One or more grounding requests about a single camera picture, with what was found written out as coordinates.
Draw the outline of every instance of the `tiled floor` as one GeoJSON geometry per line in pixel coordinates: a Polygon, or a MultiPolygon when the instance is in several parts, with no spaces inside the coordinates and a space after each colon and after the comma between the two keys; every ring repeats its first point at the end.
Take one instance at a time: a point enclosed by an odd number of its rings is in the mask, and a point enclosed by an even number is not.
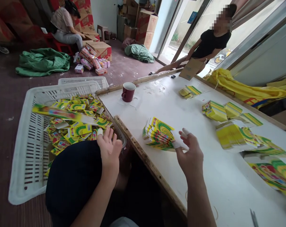
{"type": "MultiPolygon", "coordinates": [[[[108,84],[116,85],[131,82],[147,76],[162,65],[158,62],[146,64],[127,57],[121,50],[121,43],[111,40],[112,62],[105,75],[108,84]]],[[[45,77],[29,78],[16,75],[20,48],[10,47],[10,54],[0,53],[0,226],[51,226],[49,214],[45,208],[44,195],[19,206],[8,202],[8,190],[15,138],[25,94],[28,89],[38,86],[55,85],[59,78],[96,76],[95,72],[74,73],[75,65],[65,73],[56,73],[45,77]]]]}

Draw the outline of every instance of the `chair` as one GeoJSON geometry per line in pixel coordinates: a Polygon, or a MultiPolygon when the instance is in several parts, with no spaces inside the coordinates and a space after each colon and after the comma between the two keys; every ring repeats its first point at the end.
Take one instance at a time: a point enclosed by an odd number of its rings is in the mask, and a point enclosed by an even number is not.
{"type": "Polygon", "coordinates": [[[59,51],[59,52],[64,52],[64,53],[68,54],[69,56],[73,56],[74,55],[74,53],[71,50],[71,47],[70,47],[69,44],[60,43],[59,41],[57,41],[53,37],[53,35],[51,33],[44,34],[44,39],[46,41],[47,47],[53,48],[54,50],[59,51]]]}
{"type": "Polygon", "coordinates": [[[109,43],[109,40],[110,40],[110,32],[109,32],[109,30],[108,30],[108,27],[103,27],[103,26],[98,25],[98,26],[97,26],[97,32],[98,32],[98,33],[99,33],[99,30],[101,31],[101,35],[102,35],[102,37],[100,37],[100,41],[105,42],[105,43],[109,43]],[[105,32],[108,33],[108,40],[105,40],[105,32]]]}

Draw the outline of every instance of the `mug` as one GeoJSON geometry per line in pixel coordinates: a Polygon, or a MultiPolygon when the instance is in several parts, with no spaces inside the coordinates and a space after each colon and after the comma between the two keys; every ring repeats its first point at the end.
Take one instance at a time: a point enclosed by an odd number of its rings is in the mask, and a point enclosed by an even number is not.
{"type": "Polygon", "coordinates": [[[135,89],[136,85],[131,82],[123,84],[122,99],[124,102],[131,102],[133,100],[135,89]]]}

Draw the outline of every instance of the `hand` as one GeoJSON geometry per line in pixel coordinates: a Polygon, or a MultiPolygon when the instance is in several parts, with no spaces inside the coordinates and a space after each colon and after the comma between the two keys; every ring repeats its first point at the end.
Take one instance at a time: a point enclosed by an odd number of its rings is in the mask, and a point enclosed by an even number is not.
{"type": "Polygon", "coordinates": [[[197,138],[183,128],[179,131],[181,139],[189,147],[188,152],[184,153],[181,146],[177,142],[173,142],[176,149],[177,159],[181,169],[183,170],[187,181],[191,180],[196,174],[203,175],[203,153],[200,149],[197,138]]]}
{"type": "Polygon", "coordinates": [[[104,135],[98,135],[97,143],[101,150],[102,175],[116,181],[119,174],[119,155],[122,150],[122,141],[117,140],[116,134],[111,141],[113,133],[114,130],[108,127],[104,135]]]}

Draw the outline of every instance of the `white plastic crate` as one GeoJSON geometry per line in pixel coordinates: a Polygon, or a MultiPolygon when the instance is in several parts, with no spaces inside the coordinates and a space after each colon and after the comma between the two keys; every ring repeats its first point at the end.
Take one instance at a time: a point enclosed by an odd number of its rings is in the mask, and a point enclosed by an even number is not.
{"type": "Polygon", "coordinates": [[[109,85],[105,77],[72,77],[72,78],[61,78],[58,80],[58,85],[70,84],[70,83],[81,83],[88,81],[96,81],[100,88],[108,88],[109,85]]]}
{"type": "MultiPolygon", "coordinates": [[[[52,105],[61,98],[75,95],[94,94],[100,86],[95,81],[36,87],[27,91],[19,121],[15,151],[10,177],[8,200],[13,205],[22,204],[46,191],[48,153],[44,149],[50,142],[44,128],[49,117],[32,112],[34,104],[52,105]]],[[[110,114],[117,137],[126,145],[125,136],[110,114]]]]}

